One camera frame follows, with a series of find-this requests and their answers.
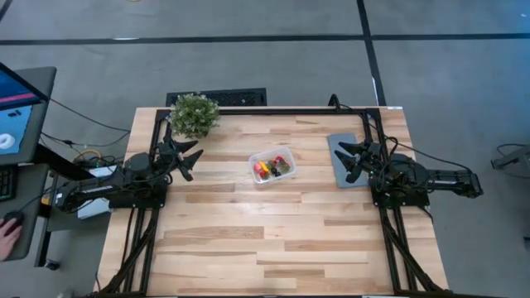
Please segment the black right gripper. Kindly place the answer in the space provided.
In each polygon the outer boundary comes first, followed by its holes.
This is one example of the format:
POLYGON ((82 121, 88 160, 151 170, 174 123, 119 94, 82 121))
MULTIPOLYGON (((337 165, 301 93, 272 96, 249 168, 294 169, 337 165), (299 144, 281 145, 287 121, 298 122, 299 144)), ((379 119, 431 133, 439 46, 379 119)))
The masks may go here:
POLYGON ((386 162, 383 160, 382 146, 376 142, 348 143, 339 142, 347 153, 335 150, 335 155, 345 168, 359 167, 370 175, 383 177, 386 162))

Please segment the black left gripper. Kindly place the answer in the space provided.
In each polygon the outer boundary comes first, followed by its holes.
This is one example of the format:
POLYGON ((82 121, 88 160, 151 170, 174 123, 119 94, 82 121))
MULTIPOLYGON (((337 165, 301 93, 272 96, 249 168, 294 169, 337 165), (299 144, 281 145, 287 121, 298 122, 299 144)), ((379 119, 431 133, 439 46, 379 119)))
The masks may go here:
POLYGON ((189 156, 183 156, 183 151, 189 151, 192 147, 197 145, 197 141, 177 142, 173 139, 169 141, 159 142, 156 146, 157 158, 154 163, 155 173, 157 175, 169 174, 175 170, 181 170, 181 167, 192 168, 204 153, 203 150, 198 150, 189 156))

